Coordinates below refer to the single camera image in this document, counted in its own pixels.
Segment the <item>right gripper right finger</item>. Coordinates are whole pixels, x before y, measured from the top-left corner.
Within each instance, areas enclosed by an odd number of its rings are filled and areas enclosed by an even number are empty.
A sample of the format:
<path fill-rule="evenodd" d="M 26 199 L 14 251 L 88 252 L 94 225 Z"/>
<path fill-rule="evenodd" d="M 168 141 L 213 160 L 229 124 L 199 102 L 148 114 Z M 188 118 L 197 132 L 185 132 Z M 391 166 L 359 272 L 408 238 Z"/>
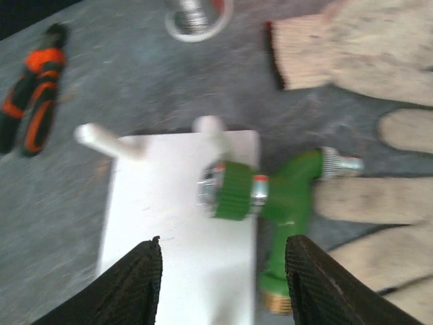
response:
<path fill-rule="evenodd" d="M 305 235 L 286 242 L 286 276 L 296 324 L 419 324 L 373 292 Z"/>

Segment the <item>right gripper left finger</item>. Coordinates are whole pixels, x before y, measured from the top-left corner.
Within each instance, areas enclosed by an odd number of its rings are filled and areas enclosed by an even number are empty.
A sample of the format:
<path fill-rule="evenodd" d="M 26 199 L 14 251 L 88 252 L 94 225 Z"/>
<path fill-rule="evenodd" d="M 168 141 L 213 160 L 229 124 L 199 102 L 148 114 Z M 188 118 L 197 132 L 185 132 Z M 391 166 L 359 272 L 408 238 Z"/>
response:
<path fill-rule="evenodd" d="M 143 241 L 35 324 L 155 324 L 162 279 L 159 237 Z"/>

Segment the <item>orange black pliers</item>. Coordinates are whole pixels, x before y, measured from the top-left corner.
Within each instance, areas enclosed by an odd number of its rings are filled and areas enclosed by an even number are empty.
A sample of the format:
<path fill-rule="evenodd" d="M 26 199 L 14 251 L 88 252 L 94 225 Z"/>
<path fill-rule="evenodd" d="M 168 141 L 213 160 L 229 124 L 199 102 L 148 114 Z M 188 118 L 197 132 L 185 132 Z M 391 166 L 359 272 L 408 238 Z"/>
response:
<path fill-rule="evenodd" d="M 30 119 L 21 152 L 23 156 L 33 157 L 45 148 L 55 117 L 60 77 L 66 66 L 67 39 L 68 27 L 52 24 L 40 46 L 27 55 L 20 78 L 1 105 L 2 154 L 14 149 L 18 129 L 29 108 Z"/>

